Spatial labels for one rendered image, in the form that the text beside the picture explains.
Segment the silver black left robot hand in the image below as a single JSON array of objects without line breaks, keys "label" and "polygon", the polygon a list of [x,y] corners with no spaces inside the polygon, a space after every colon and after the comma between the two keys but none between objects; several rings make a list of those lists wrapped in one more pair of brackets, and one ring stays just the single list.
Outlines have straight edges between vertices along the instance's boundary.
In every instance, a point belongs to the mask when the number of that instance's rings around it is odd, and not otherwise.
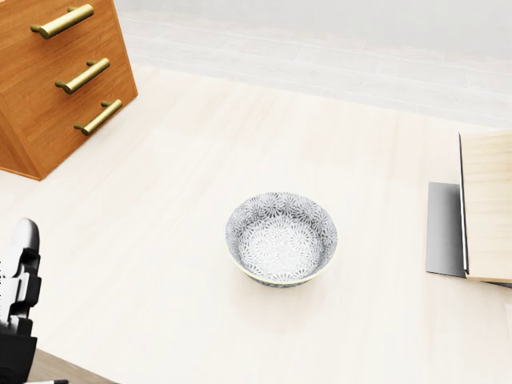
[{"label": "silver black left robot hand", "polygon": [[29,313],[42,284],[39,246],[37,224],[21,218],[0,259],[0,384],[26,384],[33,364],[38,340],[31,335]]}]

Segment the small wooden drawer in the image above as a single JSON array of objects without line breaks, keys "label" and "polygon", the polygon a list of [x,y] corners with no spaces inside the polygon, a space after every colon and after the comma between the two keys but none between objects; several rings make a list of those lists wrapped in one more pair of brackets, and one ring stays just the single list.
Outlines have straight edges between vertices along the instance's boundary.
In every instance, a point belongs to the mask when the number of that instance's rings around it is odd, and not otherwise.
[{"label": "small wooden drawer", "polygon": [[74,124],[86,124],[99,114],[101,101],[120,99],[124,107],[137,94],[128,62],[112,63],[73,94],[57,88],[53,79],[41,83],[23,100],[18,115],[38,177],[47,176],[89,138]]}]

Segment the wooden cabinet with drawers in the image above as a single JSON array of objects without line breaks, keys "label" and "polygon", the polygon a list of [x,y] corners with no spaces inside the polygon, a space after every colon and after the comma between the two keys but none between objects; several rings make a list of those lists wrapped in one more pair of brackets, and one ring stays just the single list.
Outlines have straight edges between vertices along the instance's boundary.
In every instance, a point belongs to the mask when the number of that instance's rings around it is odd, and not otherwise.
[{"label": "wooden cabinet with drawers", "polygon": [[114,0],[0,0],[0,170],[44,179],[137,95]]}]

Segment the medium wooden drawer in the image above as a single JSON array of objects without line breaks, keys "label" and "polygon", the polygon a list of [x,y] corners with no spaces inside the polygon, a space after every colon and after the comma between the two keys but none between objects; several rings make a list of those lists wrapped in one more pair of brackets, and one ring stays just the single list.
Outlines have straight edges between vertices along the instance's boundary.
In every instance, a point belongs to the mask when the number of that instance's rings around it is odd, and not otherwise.
[{"label": "medium wooden drawer", "polygon": [[136,94],[117,26],[84,23],[48,40],[24,29],[0,41],[0,95],[32,147],[49,138],[79,142],[74,125]]}]

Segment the grey floral patterned bowl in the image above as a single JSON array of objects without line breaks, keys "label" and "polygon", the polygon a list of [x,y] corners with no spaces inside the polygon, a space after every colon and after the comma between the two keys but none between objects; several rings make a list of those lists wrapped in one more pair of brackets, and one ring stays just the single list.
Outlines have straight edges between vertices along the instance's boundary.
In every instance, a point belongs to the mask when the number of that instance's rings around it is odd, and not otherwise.
[{"label": "grey floral patterned bowl", "polygon": [[338,232],[327,210],[291,192],[245,200],[229,217],[226,247],[249,278],[274,288],[300,286],[333,260]]}]

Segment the large wooden drawer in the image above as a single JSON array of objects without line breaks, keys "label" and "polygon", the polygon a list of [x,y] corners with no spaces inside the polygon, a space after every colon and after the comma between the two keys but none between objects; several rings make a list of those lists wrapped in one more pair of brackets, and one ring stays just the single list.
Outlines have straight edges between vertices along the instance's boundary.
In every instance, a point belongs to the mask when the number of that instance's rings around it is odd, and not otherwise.
[{"label": "large wooden drawer", "polygon": [[[94,15],[50,39],[30,30],[91,4]],[[66,82],[87,60],[113,60],[122,37],[113,0],[0,0],[0,92],[23,92],[33,82]]]}]

